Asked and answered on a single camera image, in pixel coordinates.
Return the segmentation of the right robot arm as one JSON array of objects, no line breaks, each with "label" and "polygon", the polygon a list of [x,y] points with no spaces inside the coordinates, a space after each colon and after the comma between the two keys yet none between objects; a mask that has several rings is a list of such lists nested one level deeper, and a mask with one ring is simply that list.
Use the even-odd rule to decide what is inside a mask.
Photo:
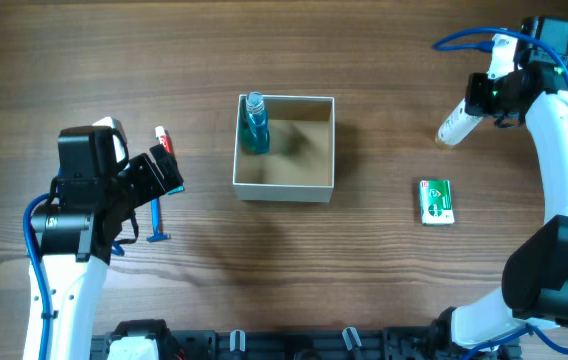
[{"label": "right robot arm", "polygon": [[426,338],[430,355],[503,357],[525,334],[568,328],[568,21],[526,18],[518,30],[475,27],[434,44],[441,52],[477,50],[489,69],[470,76],[464,99],[438,129],[437,143],[458,145],[485,118],[498,128],[523,126],[538,157],[543,226],[507,260],[500,286],[450,308]]}]

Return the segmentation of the green soap box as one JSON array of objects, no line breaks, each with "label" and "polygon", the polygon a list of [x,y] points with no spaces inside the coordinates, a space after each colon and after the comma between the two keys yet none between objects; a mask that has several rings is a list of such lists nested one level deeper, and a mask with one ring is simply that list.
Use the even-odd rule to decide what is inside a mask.
[{"label": "green soap box", "polygon": [[421,180],[418,184],[418,194],[423,225],[455,223],[449,180]]}]

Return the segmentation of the red green toothpaste tube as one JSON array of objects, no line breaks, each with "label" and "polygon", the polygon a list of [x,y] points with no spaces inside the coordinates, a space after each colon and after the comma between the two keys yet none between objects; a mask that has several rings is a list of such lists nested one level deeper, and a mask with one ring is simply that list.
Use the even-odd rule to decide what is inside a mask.
[{"label": "red green toothpaste tube", "polygon": [[[166,152],[169,155],[174,156],[171,139],[168,135],[168,132],[165,130],[165,128],[163,126],[156,126],[155,127],[155,137],[156,137],[157,142],[165,148]],[[168,195],[177,194],[177,193],[180,193],[180,192],[183,192],[183,191],[184,191],[184,186],[180,185],[180,186],[176,187],[175,189],[170,190],[168,192]]]}]

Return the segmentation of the blue disposable razor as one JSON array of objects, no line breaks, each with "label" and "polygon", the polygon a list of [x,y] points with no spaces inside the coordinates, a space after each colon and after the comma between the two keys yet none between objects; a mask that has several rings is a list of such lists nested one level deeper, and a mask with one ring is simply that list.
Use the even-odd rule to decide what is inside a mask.
[{"label": "blue disposable razor", "polygon": [[147,238],[148,242],[160,242],[170,239],[170,235],[162,231],[161,207],[158,199],[150,202],[152,234]]}]

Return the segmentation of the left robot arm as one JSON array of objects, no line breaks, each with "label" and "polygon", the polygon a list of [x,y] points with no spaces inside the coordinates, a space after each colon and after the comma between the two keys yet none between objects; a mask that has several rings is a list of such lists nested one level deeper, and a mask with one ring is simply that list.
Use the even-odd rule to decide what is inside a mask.
[{"label": "left robot arm", "polygon": [[113,255],[121,255],[124,222],[136,208],[178,189],[174,155],[157,144],[130,156],[114,126],[64,129],[59,168],[49,190],[25,209],[31,299],[23,356],[86,359]]}]

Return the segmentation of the white lotion tube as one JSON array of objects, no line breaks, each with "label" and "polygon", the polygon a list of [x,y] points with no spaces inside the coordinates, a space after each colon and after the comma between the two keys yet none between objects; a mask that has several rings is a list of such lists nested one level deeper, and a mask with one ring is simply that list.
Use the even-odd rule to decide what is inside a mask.
[{"label": "white lotion tube", "polygon": [[482,117],[466,112],[466,100],[462,99],[442,123],[435,134],[435,143],[443,148],[457,146],[482,121]]}]

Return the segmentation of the blue mouthwash bottle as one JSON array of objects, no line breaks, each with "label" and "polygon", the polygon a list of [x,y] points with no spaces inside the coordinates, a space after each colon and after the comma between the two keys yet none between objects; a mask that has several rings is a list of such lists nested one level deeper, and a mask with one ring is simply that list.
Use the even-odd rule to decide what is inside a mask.
[{"label": "blue mouthwash bottle", "polygon": [[245,117],[242,130],[243,147],[253,154],[267,154],[270,151],[268,112],[261,93],[250,92],[246,96],[243,114]]}]

